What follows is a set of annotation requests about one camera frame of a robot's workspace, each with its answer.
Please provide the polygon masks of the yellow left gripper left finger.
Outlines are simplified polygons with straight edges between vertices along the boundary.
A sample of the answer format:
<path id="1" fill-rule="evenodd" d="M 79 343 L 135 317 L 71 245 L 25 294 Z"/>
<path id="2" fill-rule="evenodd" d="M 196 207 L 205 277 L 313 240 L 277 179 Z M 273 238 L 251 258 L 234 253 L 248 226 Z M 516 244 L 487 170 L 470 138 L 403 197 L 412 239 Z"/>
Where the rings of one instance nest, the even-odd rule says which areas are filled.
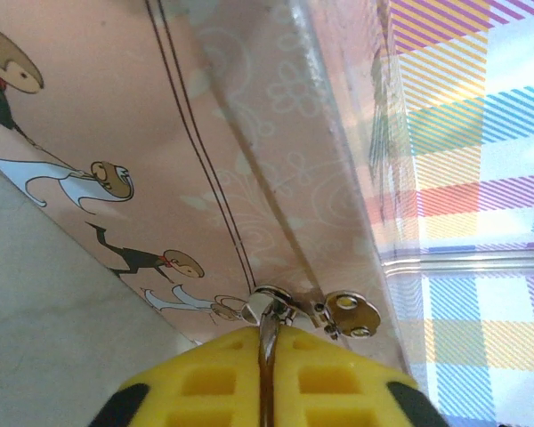
<path id="1" fill-rule="evenodd" d="M 244 327 L 125 381 L 87 427 L 259 427 L 259 333 Z"/>

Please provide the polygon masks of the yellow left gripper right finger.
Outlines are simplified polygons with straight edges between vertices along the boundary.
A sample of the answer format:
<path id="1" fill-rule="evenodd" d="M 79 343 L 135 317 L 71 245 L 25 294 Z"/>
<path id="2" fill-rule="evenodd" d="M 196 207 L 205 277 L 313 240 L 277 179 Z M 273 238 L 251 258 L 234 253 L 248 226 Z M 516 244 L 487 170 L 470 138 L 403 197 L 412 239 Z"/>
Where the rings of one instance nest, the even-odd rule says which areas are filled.
<path id="1" fill-rule="evenodd" d="M 274 365 L 274 427 L 449 427 L 403 372 L 284 326 Z"/>

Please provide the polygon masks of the thin aluminium frame rail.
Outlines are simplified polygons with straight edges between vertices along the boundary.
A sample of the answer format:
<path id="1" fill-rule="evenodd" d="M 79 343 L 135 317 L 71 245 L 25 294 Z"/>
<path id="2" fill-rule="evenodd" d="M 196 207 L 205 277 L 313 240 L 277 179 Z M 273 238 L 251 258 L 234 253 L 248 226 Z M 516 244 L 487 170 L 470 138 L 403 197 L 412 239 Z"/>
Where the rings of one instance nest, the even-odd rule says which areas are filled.
<path id="1" fill-rule="evenodd" d="M 382 262 L 387 277 L 418 273 L 532 273 L 534 248 L 419 254 Z"/>

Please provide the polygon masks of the pink tin box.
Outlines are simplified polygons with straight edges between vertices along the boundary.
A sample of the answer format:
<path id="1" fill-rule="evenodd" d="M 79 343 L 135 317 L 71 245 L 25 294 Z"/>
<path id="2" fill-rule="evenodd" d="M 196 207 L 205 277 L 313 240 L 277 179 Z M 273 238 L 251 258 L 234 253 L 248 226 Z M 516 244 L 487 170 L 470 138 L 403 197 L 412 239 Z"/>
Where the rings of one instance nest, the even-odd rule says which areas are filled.
<path id="1" fill-rule="evenodd" d="M 353 291 L 347 349 L 408 363 L 377 252 L 367 132 L 346 129 L 301 0 L 0 0 L 0 174 L 193 342 Z"/>

